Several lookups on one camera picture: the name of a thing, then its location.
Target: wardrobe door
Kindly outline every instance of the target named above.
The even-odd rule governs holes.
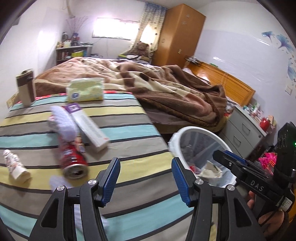
[[[195,52],[204,19],[204,15],[187,5],[182,5],[177,31],[170,48],[168,64],[184,67],[185,57],[192,56]]]

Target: bedding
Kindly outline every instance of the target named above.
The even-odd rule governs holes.
[[[27,240],[51,195],[49,179],[62,176],[57,159],[57,134],[47,125],[50,107],[64,105],[65,94],[38,98],[29,108],[15,104],[0,128],[0,149],[10,149],[31,172],[24,184],[15,182],[0,160],[0,217],[17,241]],[[80,103],[111,139],[99,153],[86,144],[89,175],[95,178],[113,157],[121,172],[111,202],[100,212],[109,221],[112,241],[185,240],[192,209],[181,200],[171,173],[172,155],[143,108],[130,93],[109,92],[103,101]],[[83,240],[77,230],[78,240]]]
[[[191,125],[213,128],[225,121],[227,100],[223,87],[209,86],[178,66],[77,57],[38,75],[37,96],[64,93],[72,79],[84,77],[102,77],[106,90],[132,92],[144,109],[149,105]]]

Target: ceiling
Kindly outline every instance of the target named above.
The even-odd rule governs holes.
[[[240,1],[240,2],[249,2],[249,3],[258,3],[257,0],[148,0],[148,2],[153,2],[168,8],[172,8],[179,4],[186,4],[194,9],[199,9],[211,2],[218,1]]]

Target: tissue box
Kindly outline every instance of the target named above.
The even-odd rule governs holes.
[[[71,80],[66,88],[68,102],[104,99],[103,78],[81,78]]]
[[[86,115],[77,103],[68,104],[65,110],[70,113],[79,128],[85,133],[97,152],[104,149],[109,138],[101,131],[94,121]]]

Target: thermos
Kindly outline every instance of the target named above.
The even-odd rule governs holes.
[[[35,102],[36,89],[33,79],[33,69],[27,69],[16,76],[19,97],[24,107],[29,107]]]

